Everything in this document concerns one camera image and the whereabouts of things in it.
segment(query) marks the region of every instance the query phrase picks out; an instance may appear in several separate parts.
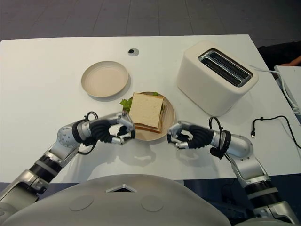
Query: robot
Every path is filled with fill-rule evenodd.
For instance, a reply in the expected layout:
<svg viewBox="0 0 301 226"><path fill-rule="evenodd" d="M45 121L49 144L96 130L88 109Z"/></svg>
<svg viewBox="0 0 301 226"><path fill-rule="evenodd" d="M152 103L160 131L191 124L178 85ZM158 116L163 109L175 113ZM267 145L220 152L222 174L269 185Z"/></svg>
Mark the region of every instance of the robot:
<svg viewBox="0 0 301 226"><path fill-rule="evenodd" d="M254 206L254 218L240 226L286 226L299 221L253 153L246 137L179 121L167 133L168 143L179 149L211 145L210 153L230 162L239 183ZM121 124L117 136L109 133ZM63 126L56 142L34 165L0 193L1 226L53 225L204 225L229 226L219 210L188 188L170 179L151 175L114 175L72 186L41 201L51 180L79 152L99 140L123 145L134 139L135 126L126 112L101 119L89 112L85 119Z"/></svg>

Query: black cable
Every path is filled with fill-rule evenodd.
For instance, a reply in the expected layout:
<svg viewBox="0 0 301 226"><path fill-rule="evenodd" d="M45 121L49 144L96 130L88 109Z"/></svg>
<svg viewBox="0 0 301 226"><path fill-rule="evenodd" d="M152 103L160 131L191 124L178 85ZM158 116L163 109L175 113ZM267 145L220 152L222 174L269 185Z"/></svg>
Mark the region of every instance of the black cable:
<svg viewBox="0 0 301 226"><path fill-rule="evenodd" d="M88 112L88 113L84 116L85 121L90 121L90 120L89 120L89 115L91 115L91 114L95 117L95 119L98 119L98 115L97 115L95 112ZM78 154L82 154L82 155L88 155L88 154L90 154L90 153L93 151L93 149L95 148L96 143L97 143L97 141L95 141L95 143L93 144L93 146L92 146L92 148L90 149L90 151L88 151L88 152L80 152L80 151L78 151Z"/></svg>
<svg viewBox="0 0 301 226"><path fill-rule="evenodd" d="M219 132L220 132L220 138L219 138L219 144L218 144L218 148L215 148L215 147L212 147L211 149L217 149L218 151L221 152L221 142L222 142L222 129L223 127L221 126L221 123L220 121L218 120L218 118L216 117L210 117L209 119L209 128L212 129L212 120L215 120L217 125L218 125L218 129L219 129ZM231 162L229 156L227 154L224 154L224 156L226 157L226 159Z"/></svg>
<svg viewBox="0 0 301 226"><path fill-rule="evenodd" d="M221 141L222 141L222 129L223 127L221 126L220 121L216 118L216 117L210 117L209 119L209 128L212 129L212 120L215 120L217 125L218 125L218 129L220 130L220 140L219 140L219 144L218 144L218 149L221 149Z"/></svg>
<svg viewBox="0 0 301 226"><path fill-rule="evenodd" d="M281 118L281 117L282 117L282 118L285 118L285 120L286 120L286 122L287 122L287 125L288 125L288 128L289 128L289 130L290 130L290 132L291 132L291 135L292 135L292 138L293 138L294 143L297 145L298 148L301 149L300 145L297 144L297 141L296 141L295 136L294 136L294 134L293 134L293 131L292 131L290 122L289 122L288 119L287 119L285 116L283 116L283 115L279 115L279 116L276 116L276 117L274 117L274 118L269 118L269 119L263 118L263 117L260 117L260 118L258 118L258 119L254 119L254 120L253 120L253 123L252 123L251 137L255 137L255 122L256 122L256 121L258 121L258 120L260 120L260 121L269 121L269 120L274 120L274 119Z"/></svg>
<svg viewBox="0 0 301 226"><path fill-rule="evenodd" d="M237 179L237 178L233 178L232 183L230 183L230 184L224 184L224 185L221 187L221 194L222 194L222 196L225 196L224 193L223 193L223 189L224 189L225 186L230 186L230 191L231 191L231 196L232 196L232 200L233 200L233 201L235 201L235 200L234 200L234 195L233 195L231 186L234 184L234 182L235 182L236 179Z"/></svg>

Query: white table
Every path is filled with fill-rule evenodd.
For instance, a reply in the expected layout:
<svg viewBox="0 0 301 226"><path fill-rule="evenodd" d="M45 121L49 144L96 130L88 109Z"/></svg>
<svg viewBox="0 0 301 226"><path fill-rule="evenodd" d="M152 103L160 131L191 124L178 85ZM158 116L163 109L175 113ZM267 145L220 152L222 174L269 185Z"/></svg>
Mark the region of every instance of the white table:
<svg viewBox="0 0 301 226"><path fill-rule="evenodd" d="M275 70L281 73L285 82L286 92L289 97L301 106L301 67L275 66Z"/></svg>
<svg viewBox="0 0 301 226"><path fill-rule="evenodd" d="M55 142L57 130L88 111L100 116L121 110L122 98L133 92L157 91L173 104L177 118L208 125L209 115L177 87L184 50L202 40L215 42L247 64L267 69L248 35L176 37L85 37L4 40L0 43L0 181L10 182ZM130 57L127 51L140 54ZM112 60L123 64L131 84L121 93L97 100L81 87L83 72L92 64ZM227 114L222 126L250 137L251 123L260 116L286 115L300 142L301 128L268 73ZM252 139L256 157L270 175L301 173L300 150L280 121L256 125ZM170 179L234 177L229 163L212 157L209 147L176 150L167 141L134 140L124 146L98 143L88 156L77 156L54 182L81 182L113 174L153 174Z"/></svg>

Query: sandwich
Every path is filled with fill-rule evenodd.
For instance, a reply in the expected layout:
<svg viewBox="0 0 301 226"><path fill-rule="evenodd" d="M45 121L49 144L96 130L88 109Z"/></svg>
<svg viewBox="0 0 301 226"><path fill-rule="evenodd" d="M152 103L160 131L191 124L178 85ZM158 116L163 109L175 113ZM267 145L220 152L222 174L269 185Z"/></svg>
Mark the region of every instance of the sandwich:
<svg viewBox="0 0 301 226"><path fill-rule="evenodd" d="M130 100L122 100L124 110L129 112L136 129L161 133L164 113L164 97L134 93Z"/></svg>

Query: toaster slot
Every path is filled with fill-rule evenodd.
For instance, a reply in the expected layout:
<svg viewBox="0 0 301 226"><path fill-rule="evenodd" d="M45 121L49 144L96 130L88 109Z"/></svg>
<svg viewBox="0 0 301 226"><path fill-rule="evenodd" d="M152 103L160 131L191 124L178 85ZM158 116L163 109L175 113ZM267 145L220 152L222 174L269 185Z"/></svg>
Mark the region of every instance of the toaster slot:
<svg viewBox="0 0 301 226"><path fill-rule="evenodd" d="M231 73L224 70L222 67L217 65L209 58L204 58L201 62L205 64L207 67L209 67L211 70L213 70L215 73L217 73L219 76L223 77L225 80L230 82L232 85L238 86L240 84L240 80L235 78Z"/></svg>
<svg viewBox="0 0 301 226"><path fill-rule="evenodd" d="M210 57L212 59L218 61L222 65L224 65L226 68L228 68L229 70L231 70L232 72L234 72L236 75L238 75L242 79L246 79L249 76L248 73L246 73L245 71L241 70L239 67L237 67L236 65L234 65L231 61L226 60L224 57L222 57L217 52L211 53Z"/></svg>

